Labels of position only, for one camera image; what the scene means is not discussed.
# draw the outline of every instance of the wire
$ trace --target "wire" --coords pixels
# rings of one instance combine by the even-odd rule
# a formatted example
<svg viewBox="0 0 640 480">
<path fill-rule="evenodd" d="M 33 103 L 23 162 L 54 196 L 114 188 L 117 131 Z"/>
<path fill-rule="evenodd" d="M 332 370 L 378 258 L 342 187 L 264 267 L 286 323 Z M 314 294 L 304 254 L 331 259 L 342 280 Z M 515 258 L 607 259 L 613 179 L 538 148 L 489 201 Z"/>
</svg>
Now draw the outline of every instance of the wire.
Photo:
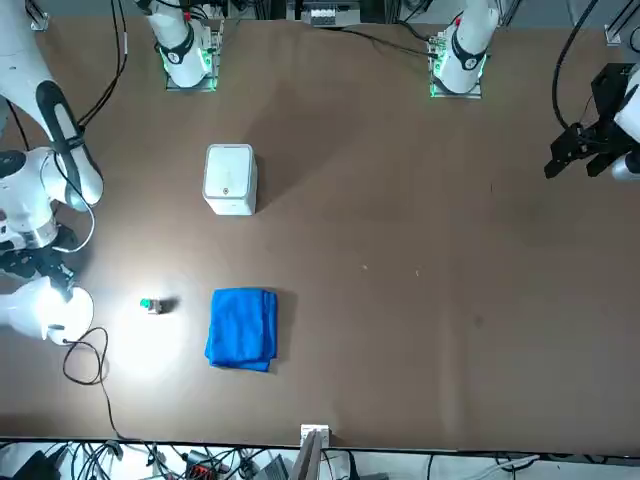
<svg viewBox="0 0 640 480">
<path fill-rule="evenodd" d="M 631 35 L 629 35 L 629 48 L 631 50 L 633 50 L 636 53 L 640 53 L 640 49 L 637 48 L 634 44 L 633 44 L 633 36 L 636 34 L 636 32 L 640 29 L 640 25 L 638 25 L 636 28 L 633 29 L 633 31 L 631 32 Z"/>
<path fill-rule="evenodd" d="M 178 455 L 181 459 L 183 459 L 183 458 L 182 458 L 182 453 L 180 453 L 176 447 L 174 447 L 173 445 L 169 445 L 169 447 L 171 448 L 171 450 L 173 450 L 174 452 L 176 452 L 176 455 Z"/>
<path fill-rule="evenodd" d="M 331 475 L 331 480 L 335 480 L 335 477 L 333 476 L 333 468 L 331 468 L 331 462 L 329 461 L 327 452 L 323 450 L 322 455 L 324 455 L 324 460 L 327 462 L 327 467 L 329 468 L 329 475 Z"/>
<path fill-rule="evenodd" d="M 520 462 L 525 462 L 525 463 L 529 463 L 531 461 L 535 462 L 536 460 L 539 460 L 539 459 L 540 459 L 540 455 L 532 455 L 530 457 L 518 458 L 517 460 L 510 460 L 508 462 L 501 463 L 501 464 L 489 467 L 489 468 L 483 470 L 482 472 L 477 473 L 476 475 L 473 475 L 472 477 L 467 478 L 466 480 L 483 480 L 484 478 L 487 478 L 488 476 L 493 475 L 494 473 L 500 471 L 501 469 L 504 470 L 506 467 L 510 467 L 510 466 L 518 464 Z"/>
<path fill-rule="evenodd" d="M 569 38 L 564 44 L 564 47 L 562 47 L 562 51 L 560 52 L 560 56 L 558 57 L 556 67 L 553 72 L 553 81 L 551 83 L 551 103 L 553 104 L 553 112 L 556 115 L 556 119 L 558 120 L 558 123 L 562 126 L 562 128 L 564 128 L 565 131 L 572 132 L 579 141 L 582 141 L 583 143 L 588 143 L 588 144 L 600 144 L 600 142 L 583 137 L 578 132 L 571 129 L 569 127 L 569 124 L 562 117 L 562 113 L 560 112 L 560 107 L 558 106 L 558 79 L 560 77 L 560 69 L 562 68 L 562 63 L 564 62 L 564 58 L 567 56 L 567 52 L 569 51 L 571 44 L 573 43 L 574 39 L 576 38 L 576 35 L 580 31 L 582 24 L 585 22 L 585 20 L 593 10 L 593 8 L 598 3 L 598 1 L 599 0 L 591 0 L 589 2 L 589 5 L 587 5 L 587 8 L 584 9 L 582 16 L 578 20 L 578 23 L 576 23 L 575 27 L 573 27 L 573 30 L 571 31 Z"/>
<path fill-rule="evenodd" d="M 505 455 L 505 457 L 507 458 L 508 461 L 511 461 L 511 458 L 509 458 L 508 455 Z M 531 467 L 531 465 L 536 463 L 536 460 L 530 460 L 529 462 L 527 462 L 525 464 L 522 464 L 522 465 L 506 467 L 504 464 L 500 463 L 500 459 L 498 458 L 497 455 L 494 458 L 494 460 L 496 461 L 496 465 L 499 465 L 500 468 L 502 469 L 502 471 L 504 471 L 504 472 L 519 472 L 521 470 L 525 470 L 525 469 Z"/>
<path fill-rule="evenodd" d="M 580 120 L 578 120 L 578 123 L 582 123 L 582 119 L 584 118 L 585 114 L 587 113 L 587 110 L 589 109 L 589 104 L 591 103 L 591 100 L 593 100 L 593 94 L 591 94 L 591 96 L 589 97 L 589 100 L 587 100 L 587 103 L 584 106 L 584 110 L 582 110 L 582 115 L 580 115 Z"/>
<path fill-rule="evenodd" d="M 611 22 L 609 24 L 609 26 L 607 27 L 607 32 L 610 32 L 611 29 L 613 28 L 613 26 L 617 23 L 618 20 L 620 20 L 620 17 L 622 17 L 622 15 L 624 15 L 624 12 L 626 12 L 629 7 L 631 6 L 631 4 L 634 2 L 635 0 L 629 0 L 627 2 L 627 4 L 624 6 L 624 8 L 622 10 L 620 10 L 620 13 L 618 13 L 618 15 L 616 16 L 616 18 L 613 19 L 613 22 Z"/>
<path fill-rule="evenodd" d="M 89 205 L 89 202 L 85 200 L 84 195 L 82 195 L 82 192 L 80 192 L 80 189 L 77 186 L 75 186 L 71 180 L 69 180 L 69 177 L 67 177 L 62 171 L 62 168 L 60 168 L 60 163 L 58 163 L 58 154 L 56 152 L 53 152 L 53 162 L 56 168 L 58 169 L 58 172 L 60 173 L 60 175 L 62 175 L 62 178 L 64 178 L 66 182 L 71 186 L 71 188 L 73 188 L 73 190 L 78 194 L 78 196 L 80 197 L 80 200 L 82 200 L 82 203 L 87 209 L 87 212 L 89 212 L 89 215 L 91 216 L 91 229 L 89 230 L 89 234 L 87 235 L 87 238 L 84 239 L 84 242 L 82 242 L 76 248 L 72 248 L 72 249 L 63 248 L 63 247 L 51 247 L 53 250 L 56 250 L 62 253 L 76 253 L 82 250 L 87 245 L 87 243 L 89 243 L 89 240 L 91 240 L 91 237 L 93 237 L 93 232 L 96 228 L 96 216 L 93 213 L 93 209 L 91 208 L 91 205 Z"/>
<path fill-rule="evenodd" d="M 68 447 L 70 443 L 71 443 L 71 442 L 58 442 L 58 443 L 54 443 L 54 444 L 52 444 L 49 448 L 47 448 L 47 449 L 43 452 L 43 453 L 44 453 L 44 456 L 46 457 L 46 456 L 47 456 L 47 454 L 48 454 L 51 450 L 53 450 L 55 447 L 57 447 L 58 445 L 63 445 L 63 444 L 64 444 L 64 445 L 66 445 L 66 446 Z"/>
<path fill-rule="evenodd" d="M 191 9 L 197 9 L 196 11 L 202 15 L 202 20 L 206 20 L 207 19 L 207 13 L 204 11 L 204 8 L 202 8 L 201 5 L 192 5 Z"/>
<path fill-rule="evenodd" d="M 350 34 L 356 35 L 358 37 L 366 38 L 366 39 L 371 40 L 373 42 L 378 42 L 378 43 L 380 43 L 382 45 L 386 45 L 388 47 L 395 48 L 395 49 L 397 49 L 397 50 L 399 50 L 401 52 L 404 52 L 404 53 L 411 53 L 411 54 L 414 54 L 414 55 L 423 55 L 425 57 L 430 57 L 430 58 L 436 58 L 437 57 L 437 55 L 434 54 L 434 53 L 429 53 L 429 52 L 425 52 L 425 51 L 422 51 L 422 50 L 415 50 L 413 48 L 404 47 L 402 45 L 398 45 L 397 43 L 393 43 L 393 42 L 390 42 L 388 40 L 384 40 L 382 38 L 374 37 L 373 35 L 369 35 L 368 33 L 362 33 L 362 32 L 358 32 L 356 30 L 347 30 L 347 29 L 342 29 L 342 30 L 338 30 L 338 31 L 344 32 L 344 33 L 350 33 Z"/>
<path fill-rule="evenodd" d="M 15 120 L 16 125 L 18 126 L 18 130 L 20 130 L 20 136 L 22 137 L 22 143 L 24 143 L 24 148 L 28 152 L 29 150 L 31 150 L 31 147 L 29 146 L 29 140 L 27 140 L 27 135 L 26 133 L 24 133 L 24 128 L 22 128 L 22 123 L 20 122 L 20 118 L 18 118 L 18 113 L 16 112 L 16 109 L 13 108 L 13 105 L 9 100 L 7 100 L 7 105 L 9 105 L 9 110 L 11 110 L 11 115 L 13 115 L 13 119 Z"/>
<path fill-rule="evenodd" d="M 107 104 L 107 102 L 111 98 L 111 95 L 113 94 L 113 91 L 116 88 L 116 85 L 122 75 L 122 72 L 124 72 L 124 69 L 127 65 L 127 58 L 129 56 L 128 46 L 127 46 L 127 21 L 125 20 L 124 10 L 122 8 L 122 0 L 118 0 L 118 8 L 120 10 L 120 19 L 122 21 L 122 29 L 124 34 L 123 35 L 124 58 L 122 59 L 122 64 L 121 64 L 120 63 L 120 60 L 121 60 L 120 31 L 118 29 L 118 21 L 116 18 L 114 1 L 115 0 L 111 0 L 111 19 L 113 21 L 113 30 L 115 32 L 115 39 L 116 39 L 116 73 L 113 80 L 111 80 L 111 83 L 107 85 L 107 88 L 102 93 L 98 101 L 89 109 L 87 113 L 85 113 L 82 117 L 80 117 L 80 120 L 78 120 L 78 123 L 82 126 L 82 128 L 86 128 L 87 125 L 89 125 L 89 123 L 91 122 L 91 120 L 93 120 L 95 116 L 100 112 L 100 110 L 102 110 L 102 108 Z"/>
<path fill-rule="evenodd" d="M 97 332 L 100 331 L 104 334 L 104 348 L 102 350 L 102 354 L 98 353 L 98 349 L 96 347 L 94 347 L 91 343 L 89 343 L 88 341 L 86 341 L 85 339 L 91 335 L 93 332 Z M 77 384 L 77 385 L 81 385 L 81 386 L 93 386 L 93 385 L 100 385 L 100 388 L 102 388 L 102 392 L 104 393 L 104 398 L 105 401 L 107 403 L 107 413 L 109 416 L 109 425 L 111 426 L 111 429 L 114 431 L 114 433 L 117 435 L 119 440 L 125 441 L 125 442 L 140 442 L 142 443 L 142 445 L 144 445 L 144 447 L 147 449 L 147 451 L 149 452 L 149 455 L 151 457 L 153 457 L 154 461 L 158 464 L 158 468 L 160 469 L 160 472 L 162 473 L 162 470 L 166 470 L 168 473 L 170 473 L 171 475 L 174 475 L 176 478 L 180 478 L 181 475 L 175 473 L 174 471 L 172 471 L 171 469 L 169 469 L 165 463 L 162 461 L 162 459 L 160 459 L 158 457 L 157 451 L 154 451 L 151 449 L 151 447 L 149 447 L 149 444 L 147 442 L 145 442 L 144 440 L 141 439 L 136 439 L 136 438 L 130 438 L 130 437 L 125 437 L 124 435 L 122 435 L 118 429 L 116 428 L 115 422 L 113 420 L 113 409 L 111 406 L 111 399 L 109 398 L 109 394 L 107 393 L 107 389 L 104 386 L 104 362 L 106 360 L 106 356 L 107 356 L 107 349 L 109 348 L 109 333 L 107 332 L 106 329 L 104 329 L 103 327 L 93 327 L 90 328 L 89 330 L 87 330 L 78 340 L 76 341 L 70 341 L 70 340 L 63 340 L 65 345 L 69 346 L 69 349 L 67 350 L 67 352 L 64 355 L 64 358 L 62 359 L 62 373 L 63 375 L 70 380 L 71 382 Z M 96 371 L 96 375 L 90 379 L 90 380 L 82 380 L 79 378 L 76 378 L 72 375 L 70 375 L 67 372 L 67 362 L 69 361 L 69 358 L 71 357 L 71 354 L 76 350 L 76 348 L 78 346 L 84 346 L 86 348 L 88 348 L 89 350 L 91 350 L 93 352 L 93 354 L 96 357 L 96 363 L 97 363 L 97 371 Z"/>
<path fill-rule="evenodd" d="M 411 35 L 413 35 L 419 40 L 422 40 L 423 42 L 428 42 L 429 39 L 431 38 L 431 35 L 420 35 L 415 28 L 413 28 L 409 23 L 405 22 L 404 20 L 397 20 L 396 25 L 400 25 L 401 27 L 406 28 L 407 30 L 409 30 L 409 33 L 411 33 Z"/>
<path fill-rule="evenodd" d="M 242 465 L 243 465 L 244 463 L 249 462 L 252 458 L 254 458 L 254 457 L 256 457 L 256 456 L 260 455 L 262 452 L 264 452 L 264 451 L 266 451 L 266 450 L 267 450 L 266 448 L 262 448 L 262 449 L 258 450 L 257 452 L 252 453 L 252 454 L 251 454 L 251 455 L 249 455 L 248 457 L 246 457 L 246 458 L 242 459 L 242 460 L 240 461 L 240 464 L 239 464 L 236 468 L 234 468 L 233 470 L 231 470 L 231 471 L 227 474 L 227 476 L 225 477 L 225 480 L 230 479 L 230 478 L 231 478 L 231 477 L 233 477 L 236 473 L 238 473 L 238 471 L 242 468 Z"/>
<path fill-rule="evenodd" d="M 425 13 L 427 10 L 429 10 L 429 7 L 431 6 L 431 4 L 433 3 L 433 0 L 422 0 L 422 2 L 420 2 L 412 11 L 411 13 L 407 16 L 407 18 L 405 18 L 403 21 L 408 22 L 409 20 L 411 20 L 413 18 L 413 16 L 418 13 L 418 10 L 420 10 L 421 8 L 422 13 Z"/>
<path fill-rule="evenodd" d="M 427 480 L 431 480 L 431 467 L 433 466 L 433 459 L 436 458 L 435 455 L 431 455 L 429 458 L 429 465 L 427 466 Z"/>
</svg>

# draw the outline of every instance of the blue towel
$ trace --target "blue towel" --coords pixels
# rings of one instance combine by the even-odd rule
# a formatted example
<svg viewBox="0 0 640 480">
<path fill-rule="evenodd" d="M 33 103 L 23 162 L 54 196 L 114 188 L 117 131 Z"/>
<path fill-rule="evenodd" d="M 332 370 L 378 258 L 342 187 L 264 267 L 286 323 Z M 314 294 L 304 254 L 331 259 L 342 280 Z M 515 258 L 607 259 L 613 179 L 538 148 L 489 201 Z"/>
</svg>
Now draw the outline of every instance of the blue towel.
<svg viewBox="0 0 640 480">
<path fill-rule="evenodd" d="M 266 372 L 276 357 L 276 294 L 259 288 L 216 290 L 204 351 L 212 367 Z"/>
</svg>

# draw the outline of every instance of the white box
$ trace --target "white box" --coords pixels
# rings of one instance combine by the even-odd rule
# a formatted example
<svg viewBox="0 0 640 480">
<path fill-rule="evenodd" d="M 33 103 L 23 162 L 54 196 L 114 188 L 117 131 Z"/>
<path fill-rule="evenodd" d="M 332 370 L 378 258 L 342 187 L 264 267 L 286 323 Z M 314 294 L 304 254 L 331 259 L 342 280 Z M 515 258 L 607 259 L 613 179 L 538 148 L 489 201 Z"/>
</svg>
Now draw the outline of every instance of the white box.
<svg viewBox="0 0 640 480">
<path fill-rule="evenodd" d="M 258 167 L 251 145 L 210 145 L 202 196 L 218 215 L 253 215 Z"/>
</svg>

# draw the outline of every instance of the floor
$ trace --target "floor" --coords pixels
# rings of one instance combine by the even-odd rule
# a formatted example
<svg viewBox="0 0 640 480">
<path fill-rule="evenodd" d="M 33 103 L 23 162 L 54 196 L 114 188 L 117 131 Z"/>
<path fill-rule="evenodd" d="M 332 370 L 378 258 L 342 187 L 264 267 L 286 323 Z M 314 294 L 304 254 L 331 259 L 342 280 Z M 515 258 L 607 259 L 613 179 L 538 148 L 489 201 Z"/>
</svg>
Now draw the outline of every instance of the floor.
<svg viewBox="0 0 640 480">
<path fill-rule="evenodd" d="M 99 445 L 100 444 L 93 444 L 93 448 L 96 449 Z M 0 476 L 12 476 L 15 474 L 20 466 L 22 466 L 36 450 L 41 449 L 46 451 L 46 449 L 53 447 L 51 448 L 53 452 L 57 446 L 57 444 L 51 443 L 21 443 L 1 449 Z M 72 456 L 71 452 L 73 452 L 75 448 L 76 444 L 69 446 L 69 454 L 62 464 L 60 471 L 63 480 L 72 478 L 70 458 Z M 176 446 L 176 450 L 180 453 L 189 452 L 192 448 L 205 454 L 203 448 Z M 226 448 L 209 449 L 212 455 L 217 455 L 227 450 Z M 165 456 L 165 464 L 169 469 L 178 474 L 184 472 L 185 464 L 183 460 L 178 457 L 170 447 L 160 446 L 159 451 Z M 251 454 L 257 451 L 258 450 L 252 451 L 248 449 L 247 453 Z M 278 454 L 282 455 L 284 464 L 290 472 L 297 455 L 295 450 L 274 449 L 262 452 L 254 458 L 256 467 L 262 469 Z M 112 480 L 148 479 L 158 474 L 158 472 L 154 471 L 152 467 L 146 466 L 147 456 L 147 451 L 140 445 L 125 446 L 121 460 L 114 460 L 111 456 L 104 457 L 102 467 Z M 331 465 L 331 471 L 327 463 L 322 462 L 319 480 L 339 480 L 349 475 L 349 461 L 345 452 L 328 451 L 327 457 Z M 355 452 L 354 457 L 360 476 L 384 473 L 390 480 L 427 479 L 429 455 L 415 453 Z M 239 458 L 234 459 L 234 455 L 230 455 L 229 458 L 233 459 L 233 463 L 227 459 L 224 461 L 224 464 L 233 469 L 238 465 Z M 85 458 L 80 450 L 76 459 L 76 478 L 80 478 L 78 474 L 84 462 Z M 433 480 L 480 480 L 481 474 L 487 473 L 488 469 L 492 467 L 495 467 L 495 462 L 492 459 L 438 455 L 434 457 L 430 478 Z M 483 478 L 508 480 L 512 478 L 512 475 L 496 470 L 491 474 L 485 475 Z M 607 480 L 630 480 L 640 478 L 640 468 L 589 463 L 538 461 L 530 468 L 518 472 L 517 478 L 520 480 L 596 480 L 602 478 L 606 478 Z"/>
</svg>

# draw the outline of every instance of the table surface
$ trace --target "table surface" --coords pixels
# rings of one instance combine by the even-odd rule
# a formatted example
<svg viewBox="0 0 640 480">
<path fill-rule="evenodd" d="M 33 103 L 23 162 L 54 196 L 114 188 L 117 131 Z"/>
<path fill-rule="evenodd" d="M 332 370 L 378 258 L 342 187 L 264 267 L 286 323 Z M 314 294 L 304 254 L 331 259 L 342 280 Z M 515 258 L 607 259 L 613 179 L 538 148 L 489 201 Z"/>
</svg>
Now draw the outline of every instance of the table surface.
<svg viewBox="0 0 640 480">
<path fill-rule="evenodd" d="M 568 32 L 498 33 L 484 98 L 467 101 L 429 98 L 423 57 L 353 35 L 227 27 L 219 91 L 166 93 L 131 19 L 127 70 L 86 135 L 105 191 L 70 261 L 109 331 L 121 433 L 296 444 L 300 424 L 323 423 L 352 447 L 639 454 L 640 190 L 584 164 L 543 176 Z M 110 21 L 54 19 L 39 42 L 83 113 L 112 76 Z M 580 34 L 561 77 L 569 120 L 614 56 L 601 32 Z M 18 139 L 10 125 L 4 146 Z M 212 143 L 253 146 L 254 217 L 202 199 Z M 63 213 L 86 233 L 86 216 Z M 268 374 L 203 355 L 211 293 L 233 286 L 279 295 Z M 177 308 L 147 316 L 144 296 Z M 100 388 L 64 379 L 63 354 L 2 332 L 0 434 L 112 435 Z M 72 363 L 95 371 L 89 355 Z"/>
</svg>

